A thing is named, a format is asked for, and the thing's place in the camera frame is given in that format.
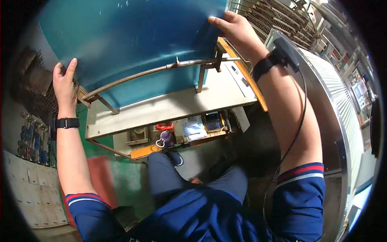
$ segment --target black wristband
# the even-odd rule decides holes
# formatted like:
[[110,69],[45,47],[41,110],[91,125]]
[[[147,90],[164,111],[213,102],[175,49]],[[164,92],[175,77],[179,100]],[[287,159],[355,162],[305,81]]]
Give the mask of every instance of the black wristband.
[[77,118],[61,118],[57,119],[56,128],[78,128],[80,126]]
[[258,82],[259,78],[261,78],[262,75],[268,73],[273,66],[278,64],[281,64],[281,61],[278,60],[276,55],[273,55],[273,53],[270,53],[264,59],[258,61],[258,63],[253,69],[254,81]]

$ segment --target metal rack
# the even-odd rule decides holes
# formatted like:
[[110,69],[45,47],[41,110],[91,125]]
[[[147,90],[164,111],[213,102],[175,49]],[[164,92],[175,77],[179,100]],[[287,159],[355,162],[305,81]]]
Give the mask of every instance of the metal rack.
[[41,52],[26,47],[10,70],[14,82],[11,95],[22,103],[28,113],[48,124],[50,112],[58,113],[58,103],[52,86],[52,71],[46,70]]
[[25,121],[18,141],[18,156],[40,165],[55,167],[55,158],[51,153],[53,144],[48,138],[49,128],[27,113],[22,112],[21,116]]
[[[296,6],[300,5],[299,1],[293,2]],[[228,10],[244,16],[262,42],[266,42],[272,28],[284,33],[297,47],[308,51],[314,49],[321,38],[300,7],[293,10],[277,0],[232,0],[229,3]],[[252,71],[253,67],[239,54],[238,49],[235,46],[232,48],[248,71]]]

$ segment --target white cabinet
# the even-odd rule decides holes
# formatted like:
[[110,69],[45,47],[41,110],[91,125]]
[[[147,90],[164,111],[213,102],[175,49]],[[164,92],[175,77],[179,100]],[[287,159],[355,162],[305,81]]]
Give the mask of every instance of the white cabinet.
[[7,176],[9,180],[14,180],[18,182],[28,182],[27,167],[25,166],[25,163],[17,162],[17,159],[19,158],[16,156],[15,158],[16,159],[5,156],[4,159],[5,169],[7,170]]
[[58,188],[58,184],[59,184],[58,172],[56,170],[49,172],[48,186]]
[[50,193],[50,199],[52,206],[59,206],[62,205],[62,202],[60,201],[60,195],[57,188],[47,188]]
[[46,169],[47,167],[38,166],[36,171],[38,172],[39,186],[48,187],[48,178],[51,171]]
[[47,187],[41,187],[41,199],[44,207],[53,206],[50,190]]
[[13,196],[31,228],[68,224],[56,169],[31,163],[3,150]]
[[55,212],[57,213],[59,223],[67,223],[67,216],[62,208],[56,207]]
[[38,174],[36,173],[36,165],[32,163],[27,163],[26,166],[27,166],[28,183],[37,185]]
[[53,226],[53,225],[59,225],[59,220],[57,217],[57,212],[55,210],[56,208],[46,208],[45,214],[47,215],[48,218],[48,225]]

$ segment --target forearm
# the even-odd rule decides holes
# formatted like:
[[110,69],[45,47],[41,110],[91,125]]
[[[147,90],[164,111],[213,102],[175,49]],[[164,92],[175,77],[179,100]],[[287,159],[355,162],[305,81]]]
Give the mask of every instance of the forearm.
[[[269,110],[282,158],[300,126],[305,93],[288,72],[278,66],[264,74],[258,85]],[[281,164],[281,173],[310,162],[322,162],[322,146],[317,119],[308,101],[300,134]]]
[[[76,118],[75,111],[59,112],[58,119],[65,117]],[[77,128],[57,129],[57,167],[65,195],[87,192],[96,194]]]

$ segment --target mobile phone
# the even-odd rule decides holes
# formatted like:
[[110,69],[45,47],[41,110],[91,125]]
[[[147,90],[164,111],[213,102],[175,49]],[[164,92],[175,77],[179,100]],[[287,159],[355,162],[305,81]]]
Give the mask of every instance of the mobile phone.
[[208,131],[218,130],[223,127],[222,119],[220,113],[206,113],[205,114],[205,124]]

